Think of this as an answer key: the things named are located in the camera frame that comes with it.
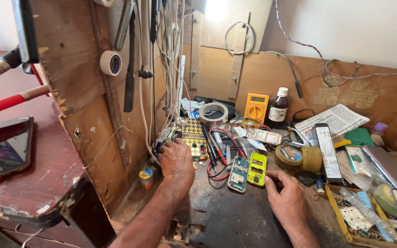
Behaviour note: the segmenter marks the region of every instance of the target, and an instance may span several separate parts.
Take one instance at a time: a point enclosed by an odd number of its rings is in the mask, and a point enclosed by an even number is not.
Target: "phone screen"
[[[0,174],[30,163],[31,116],[0,122]]]

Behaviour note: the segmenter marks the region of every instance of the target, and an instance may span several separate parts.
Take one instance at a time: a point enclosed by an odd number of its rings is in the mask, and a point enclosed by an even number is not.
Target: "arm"
[[[306,219],[306,194],[296,178],[283,171],[266,171],[264,182],[272,211],[289,235],[295,248],[318,248],[319,243],[310,229]],[[284,189],[278,193],[270,177],[278,178]]]
[[[177,138],[166,142],[160,152],[163,182],[110,248],[157,247],[179,202],[189,192],[195,176],[189,146]]]

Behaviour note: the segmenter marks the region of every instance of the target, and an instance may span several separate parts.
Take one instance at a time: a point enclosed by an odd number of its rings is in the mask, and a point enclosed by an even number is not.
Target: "brown glass bottle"
[[[267,123],[272,128],[280,128],[286,120],[288,91],[288,88],[280,87],[277,96],[270,102]]]

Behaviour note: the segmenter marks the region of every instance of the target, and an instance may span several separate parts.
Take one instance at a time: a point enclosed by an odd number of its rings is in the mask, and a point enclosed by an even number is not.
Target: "purple bottle cap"
[[[376,131],[379,131],[379,132],[384,132],[384,131],[387,129],[387,127],[389,127],[389,126],[387,126],[387,124],[382,123],[382,122],[378,122],[378,123],[376,123],[376,125],[374,126],[374,129],[375,129]]]

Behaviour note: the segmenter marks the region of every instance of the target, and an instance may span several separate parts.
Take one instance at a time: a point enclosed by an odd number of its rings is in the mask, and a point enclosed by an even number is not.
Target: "packing tape roll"
[[[105,7],[111,7],[116,2],[116,0],[94,0],[94,1],[95,3]]]
[[[205,113],[212,110],[222,112],[223,116],[217,119],[208,118]],[[208,127],[211,127],[212,125],[221,125],[228,122],[228,108],[224,104],[218,102],[206,103],[203,107],[200,108],[198,113],[200,114],[201,123],[205,124]]]
[[[122,68],[122,58],[116,52],[106,50],[101,55],[101,70],[111,76],[117,76]]]

